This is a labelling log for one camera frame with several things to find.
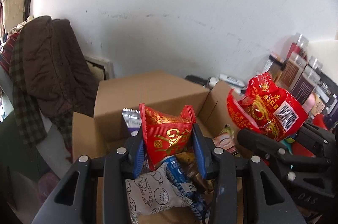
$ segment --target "red candy wrapper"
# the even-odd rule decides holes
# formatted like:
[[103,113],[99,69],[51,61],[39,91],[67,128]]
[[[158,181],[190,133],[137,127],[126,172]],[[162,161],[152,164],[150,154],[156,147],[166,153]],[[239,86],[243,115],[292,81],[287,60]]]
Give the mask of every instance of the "red candy wrapper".
[[192,106],[184,106],[179,117],[164,114],[139,104],[143,140],[151,170],[167,156],[187,151],[192,124],[196,117]]
[[308,117],[296,98],[276,86],[267,72],[249,81],[242,100],[237,102],[232,92],[227,98],[232,121],[240,129],[248,128],[276,141],[294,134]]

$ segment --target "cardboard box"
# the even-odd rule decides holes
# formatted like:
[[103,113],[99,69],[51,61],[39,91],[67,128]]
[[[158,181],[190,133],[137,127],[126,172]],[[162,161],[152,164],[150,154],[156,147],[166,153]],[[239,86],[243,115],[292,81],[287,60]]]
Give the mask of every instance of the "cardboard box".
[[[175,116],[180,114],[184,105],[190,104],[195,110],[202,133],[213,138],[220,134],[227,124],[236,128],[226,106],[230,89],[225,82],[219,82],[210,92],[200,85],[163,71],[101,81],[95,102],[94,118],[74,113],[73,157],[76,160],[86,154],[96,158],[123,146],[129,135],[121,130],[122,108],[138,109],[139,103],[145,103],[155,110]],[[102,223],[101,201],[100,180],[97,196],[98,224]],[[241,206],[238,208],[238,223],[242,223]],[[162,224],[198,223],[190,208],[172,208],[163,213],[139,218],[139,223],[160,221]]]

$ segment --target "beige towel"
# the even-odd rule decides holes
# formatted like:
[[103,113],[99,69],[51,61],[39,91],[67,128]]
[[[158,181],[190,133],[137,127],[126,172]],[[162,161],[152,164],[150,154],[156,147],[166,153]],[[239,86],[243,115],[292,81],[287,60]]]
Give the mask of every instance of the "beige towel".
[[24,21],[25,0],[5,0],[3,2],[5,32]]

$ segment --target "red object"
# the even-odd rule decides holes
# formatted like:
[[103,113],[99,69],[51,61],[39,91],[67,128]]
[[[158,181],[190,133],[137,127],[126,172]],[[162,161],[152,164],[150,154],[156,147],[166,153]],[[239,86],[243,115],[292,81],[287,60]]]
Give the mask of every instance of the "red object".
[[327,127],[325,126],[325,123],[324,123],[324,115],[323,115],[323,114],[321,114],[321,113],[317,114],[317,115],[315,116],[315,118],[313,118],[312,123],[313,123],[314,125],[316,125],[316,126],[322,128],[322,129],[326,129],[326,130],[328,131],[328,129],[327,129]]
[[291,145],[291,148],[292,148],[293,155],[302,155],[302,156],[307,156],[307,157],[315,156],[311,151],[309,151],[307,148],[305,148],[298,142],[293,142]]
[[[323,121],[324,115],[322,114],[317,114],[315,116],[315,118],[313,118],[312,123],[322,129],[327,129],[327,127],[324,124]],[[307,148],[305,148],[304,146],[302,146],[301,144],[294,142],[292,144],[292,153],[294,155],[303,155],[303,156],[307,156],[307,157],[313,157],[315,156],[311,151],[309,151]]]
[[291,44],[290,50],[286,58],[290,58],[292,52],[296,52],[297,54],[299,54],[300,52],[300,47],[298,47],[296,43]]
[[232,121],[240,129],[248,128],[276,141],[294,134],[308,117],[301,104],[276,86],[267,72],[249,81],[242,100],[237,102],[232,92],[227,98]]
[[192,124],[196,123],[192,106],[184,106],[179,117],[161,113],[143,103],[139,104],[139,109],[150,170],[155,170],[163,158],[187,151]]
[[9,36],[0,50],[0,65],[7,74],[10,73],[11,57],[18,35],[18,33],[13,33],[11,36]]
[[60,179],[53,173],[44,174],[38,181],[38,197],[43,204],[52,193]]

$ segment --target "plastic container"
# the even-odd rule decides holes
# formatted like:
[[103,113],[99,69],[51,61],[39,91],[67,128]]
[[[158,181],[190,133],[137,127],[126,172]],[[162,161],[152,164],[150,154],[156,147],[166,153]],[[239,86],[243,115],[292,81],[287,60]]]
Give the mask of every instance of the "plastic container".
[[305,38],[302,34],[300,34],[297,42],[291,44],[290,50],[286,58],[290,58],[292,52],[299,54],[301,57],[305,57],[308,44],[309,40]]
[[286,62],[284,71],[277,85],[288,91],[292,90],[306,65],[306,60],[304,60],[299,54],[292,52]]
[[273,81],[276,82],[282,74],[283,63],[283,59],[278,54],[272,52],[269,55],[262,73],[268,72]]
[[316,71],[317,74],[321,74],[323,70],[323,64],[314,56],[311,56],[308,65]]
[[306,66],[291,94],[303,105],[320,81],[320,76],[310,66]]
[[305,103],[303,104],[303,109],[306,113],[309,113],[311,109],[316,104],[316,96],[313,94],[313,92],[310,94],[309,98],[306,99]]

